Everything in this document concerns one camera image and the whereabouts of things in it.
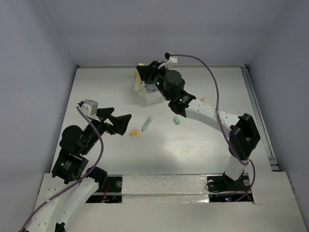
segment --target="orange block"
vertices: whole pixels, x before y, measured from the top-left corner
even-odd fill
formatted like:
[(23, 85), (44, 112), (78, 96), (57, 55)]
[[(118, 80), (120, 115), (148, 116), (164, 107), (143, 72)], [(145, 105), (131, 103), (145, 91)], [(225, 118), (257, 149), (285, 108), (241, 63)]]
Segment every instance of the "orange block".
[(135, 129), (135, 130), (130, 132), (130, 136), (133, 137), (133, 136), (137, 135), (138, 133), (139, 133), (139, 130)]

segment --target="black bracket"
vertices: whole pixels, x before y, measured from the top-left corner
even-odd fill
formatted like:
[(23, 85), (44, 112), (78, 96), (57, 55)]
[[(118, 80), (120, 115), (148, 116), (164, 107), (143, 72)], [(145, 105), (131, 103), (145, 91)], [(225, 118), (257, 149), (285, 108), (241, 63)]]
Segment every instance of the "black bracket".
[(241, 160), (247, 160), (261, 139), (259, 131), (249, 114), (239, 116), (236, 125), (231, 126), (229, 135), (230, 144)]
[(86, 158), (72, 156), (61, 149), (53, 167), (52, 176), (58, 176), (64, 180), (65, 184), (68, 184), (81, 176), (87, 164), (88, 160)]
[(249, 188), (249, 177), (243, 174), (237, 181), (233, 181), (224, 175), (207, 176), (207, 187), (210, 193), (220, 193), (227, 191), (243, 191), (243, 187)]
[(92, 172), (89, 174), (90, 178), (94, 179), (95, 182), (98, 183), (98, 188), (99, 189), (104, 189), (106, 188), (106, 184), (107, 184), (107, 180), (108, 180), (108, 176), (107, 176), (107, 171), (99, 168), (99, 167), (95, 167)]

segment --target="wire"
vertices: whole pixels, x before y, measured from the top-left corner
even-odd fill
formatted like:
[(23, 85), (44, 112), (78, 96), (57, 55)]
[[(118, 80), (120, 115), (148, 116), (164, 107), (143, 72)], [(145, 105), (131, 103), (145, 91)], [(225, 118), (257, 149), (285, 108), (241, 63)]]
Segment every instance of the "wire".
[(240, 201), (242, 198), (244, 198), (244, 197), (248, 194), (248, 192), (251, 190), (251, 188), (252, 188), (252, 186), (253, 186), (253, 184), (254, 184), (254, 181), (255, 181), (255, 167), (254, 167), (254, 164), (253, 164), (253, 162), (252, 162), (251, 159), (248, 159), (247, 162), (243, 162), (243, 161), (240, 159), (240, 157), (239, 157), (239, 155), (237, 154), (237, 152), (235, 151), (235, 149), (234, 149), (234, 148), (232, 147), (232, 145), (230, 144), (229, 140), (228, 140), (227, 134), (226, 134), (226, 132), (225, 132), (225, 130), (224, 130), (224, 128), (223, 128), (223, 125), (222, 125), (222, 122), (221, 122), (221, 118), (220, 118), (220, 115), (219, 115), (219, 98), (220, 98), (220, 96), (219, 96), (219, 87), (218, 87), (217, 80), (216, 80), (216, 78), (215, 78), (213, 72), (211, 71), (211, 69), (208, 67), (208, 65), (207, 65), (204, 61), (202, 61), (200, 58), (195, 57), (195, 56), (192, 56), (192, 55), (185, 55), (185, 54), (171, 54), (171, 55), (172, 55), (172, 56), (176, 56), (176, 57), (189, 57), (189, 58), (193, 58), (193, 59), (198, 60), (199, 62), (201, 62), (201, 63), (205, 66), (205, 68), (209, 71), (209, 73), (210, 73), (211, 76), (212, 76), (212, 79), (213, 79), (214, 84), (215, 84), (215, 86), (216, 86), (216, 92), (217, 92), (217, 102), (216, 102), (217, 119), (218, 119), (218, 123), (219, 123), (219, 126), (220, 126), (220, 130), (221, 130), (221, 132), (222, 132), (222, 134), (223, 134), (223, 137), (224, 137), (224, 139), (225, 139), (225, 141), (226, 141), (228, 147), (229, 147), (230, 150), (232, 151), (232, 155), (233, 155), (242, 165), (244, 165), (244, 166), (247, 166), (247, 165), (249, 164), (249, 162), (250, 162), (251, 165), (252, 165), (252, 168), (253, 168), (253, 180), (252, 180), (252, 183), (251, 183), (250, 187), (248, 188), (248, 191), (247, 191), (245, 194), (243, 194), (240, 198), (238, 198), (238, 199), (236, 200), (236, 202), (238, 202), (238, 201)]
[(242, 184), (240, 184), (240, 186), (241, 186), (245, 191), (247, 191), (247, 189), (246, 189)]
[(26, 226), (28, 225), (28, 223), (31, 221), (32, 217), (40, 210), (42, 209), (49, 201), (52, 201), (53, 199), (57, 198), (58, 196), (60, 196), (61, 194), (65, 193), (66, 191), (70, 190), (71, 188), (73, 188), (74, 186), (76, 186), (77, 184), (81, 183), (81, 181), (83, 179), (85, 179), (87, 176), (89, 176), (89, 174), (94, 170), (94, 168), (97, 166), (97, 164), (99, 163), (100, 159), (102, 158), (103, 155), (103, 150), (104, 150), (104, 144), (103, 144), (103, 140), (101, 138), (100, 133), (98, 132), (97, 128), (92, 124), (91, 120), (87, 118), (87, 116), (81, 111), (80, 107), (77, 105), (76, 106), (77, 111), (80, 113), (80, 115), (89, 123), (89, 125), (92, 127), (92, 129), (94, 130), (94, 132), (97, 134), (100, 143), (101, 143), (101, 150), (100, 150), (100, 154), (98, 156), (97, 161), (94, 163), (94, 165), (88, 170), (88, 172), (86, 172), (86, 174), (79, 178), (77, 181), (75, 181), (73, 184), (69, 185), (68, 187), (64, 188), (63, 190), (61, 190), (60, 192), (58, 192), (57, 194), (55, 194), (54, 196), (52, 196), (51, 198), (49, 198), (47, 201), (43, 202), (40, 206), (38, 206), (33, 212), (32, 214), (27, 218), (27, 220), (25, 221), (25, 223), (23, 224), (20, 232), (24, 232), (24, 229), (26, 228)]
[(106, 193), (108, 192), (108, 189), (110, 188), (110, 185), (111, 183), (109, 182), (106, 189), (104, 190), (104, 193), (103, 193), (103, 199), (102, 200), (105, 200), (106, 199)]

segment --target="screw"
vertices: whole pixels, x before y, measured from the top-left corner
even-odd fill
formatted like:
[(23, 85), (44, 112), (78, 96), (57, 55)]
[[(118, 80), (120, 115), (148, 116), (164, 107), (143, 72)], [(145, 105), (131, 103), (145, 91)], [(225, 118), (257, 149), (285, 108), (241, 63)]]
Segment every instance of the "screw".
[(213, 182), (213, 180), (209, 180), (209, 181), (208, 181), (208, 186), (209, 186), (209, 187), (214, 187), (214, 182)]
[(121, 188), (122, 186), (122, 182), (120, 180), (118, 180), (116, 183), (115, 183), (116, 187), (117, 188)]
[(250, 181), (249, 181), (249, 180), (244, 180), (244, 181), (243, 181), (243, 184), (244, 184), (245, 186), (250, 186)]

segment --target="small cube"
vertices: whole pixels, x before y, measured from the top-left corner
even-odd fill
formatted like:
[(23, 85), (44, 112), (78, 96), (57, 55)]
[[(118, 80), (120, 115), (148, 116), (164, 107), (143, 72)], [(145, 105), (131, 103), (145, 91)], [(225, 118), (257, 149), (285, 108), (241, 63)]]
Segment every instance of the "small cube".
[(130, 132), (130, 136), (133, 137), (133, 136), (137, 135), (138, 133), (139, 133), (139, 130), (135, 129), (135, 130)]
[(175, 122), (176, 125), (179, 125), (180, 120), (179, 120), (179, 118), (178, 118), (177, 116), (175, 116), (175, 117), (173, 118), (173, 120), (174, 120), (174, 122)]

